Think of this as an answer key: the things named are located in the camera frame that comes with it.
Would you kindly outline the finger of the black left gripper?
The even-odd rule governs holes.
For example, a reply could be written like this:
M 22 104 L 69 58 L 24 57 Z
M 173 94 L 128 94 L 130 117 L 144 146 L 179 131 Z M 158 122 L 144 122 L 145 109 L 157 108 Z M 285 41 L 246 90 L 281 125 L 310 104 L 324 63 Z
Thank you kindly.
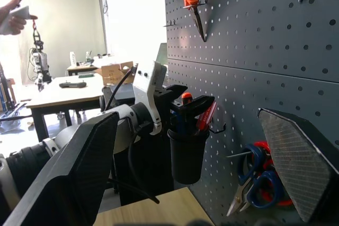
M 169 99 L 177 99 L 179 98 L 186 90 L 187 86 L 174 84 L 166 87 L 166 91 L 169 92 Z
M 196 125 L 195 118 L 204 113 L 214 101 L 214 96 L 202 95 L 186 104 L 172 102 L 171 110 L 174 116 L 171 118 L 171 124 L 175 127 L 176 132 L 192 133 Z

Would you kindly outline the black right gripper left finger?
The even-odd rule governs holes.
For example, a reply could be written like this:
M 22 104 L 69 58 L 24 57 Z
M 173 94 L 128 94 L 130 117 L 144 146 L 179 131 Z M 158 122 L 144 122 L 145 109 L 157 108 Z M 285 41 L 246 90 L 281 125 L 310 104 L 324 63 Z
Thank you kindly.
M 93 225 L 108 181 L 119 115 L 80 124 L 65 145 L 1 157 L 1 225 Z

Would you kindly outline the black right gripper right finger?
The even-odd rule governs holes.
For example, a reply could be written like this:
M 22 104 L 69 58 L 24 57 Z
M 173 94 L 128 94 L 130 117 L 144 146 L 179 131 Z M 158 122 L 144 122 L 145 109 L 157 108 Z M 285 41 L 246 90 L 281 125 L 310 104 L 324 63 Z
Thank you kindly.
M 308 120 L 260 108 L 276 171 L 300 218 L 338 225 L 338 149 Z

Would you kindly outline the bare person hand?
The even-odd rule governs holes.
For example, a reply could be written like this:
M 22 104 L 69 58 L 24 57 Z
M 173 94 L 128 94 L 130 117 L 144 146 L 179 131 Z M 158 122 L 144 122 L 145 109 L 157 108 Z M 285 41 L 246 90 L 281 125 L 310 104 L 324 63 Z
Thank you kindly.
M 8 26 L 7 32 L 1 32 L 1 35 L 18 35 L 24 29 L 28 19 L 22 19 L 17 16 L 7 17 L 7 14 L 1 13 L 1 24 L 5 23 Z
M 16 8 L 20 3 L 20 0 L 10 0 L 6 5 L 0 8 L 0 23 L 2 23 L 8 16 L 9 12 Z

